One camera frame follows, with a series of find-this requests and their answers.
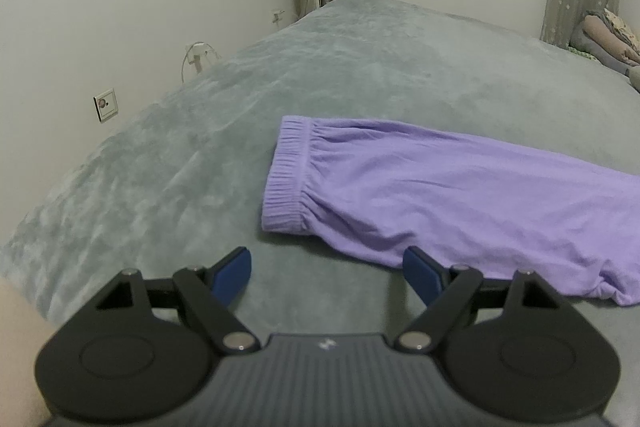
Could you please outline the purple pants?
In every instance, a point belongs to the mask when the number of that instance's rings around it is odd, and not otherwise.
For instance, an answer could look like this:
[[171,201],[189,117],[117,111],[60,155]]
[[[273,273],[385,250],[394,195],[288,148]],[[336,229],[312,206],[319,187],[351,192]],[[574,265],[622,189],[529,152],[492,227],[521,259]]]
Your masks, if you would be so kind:
[[559,293],[639,301],[638,176],[482,136],[374,119],[286,116],[262,228],[390,268],[407,248]]

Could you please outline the folded beige brown bedding stack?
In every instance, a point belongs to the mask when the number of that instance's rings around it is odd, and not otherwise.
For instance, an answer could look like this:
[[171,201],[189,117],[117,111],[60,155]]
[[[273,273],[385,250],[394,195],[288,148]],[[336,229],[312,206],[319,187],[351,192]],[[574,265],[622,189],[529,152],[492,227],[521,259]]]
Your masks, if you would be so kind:
[[639,37],[607,9],[584,15],[570,36],[570,48],[627,78],[639,67]]

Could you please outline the white wall socket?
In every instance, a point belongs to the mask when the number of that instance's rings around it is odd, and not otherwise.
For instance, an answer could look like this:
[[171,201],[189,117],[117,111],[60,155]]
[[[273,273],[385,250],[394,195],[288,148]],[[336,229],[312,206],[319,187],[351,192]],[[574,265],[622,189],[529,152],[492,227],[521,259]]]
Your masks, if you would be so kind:
[[93,98],[96,117],[99,122],[105,122],[118,114],[118,103],[114,89],[108,89]]

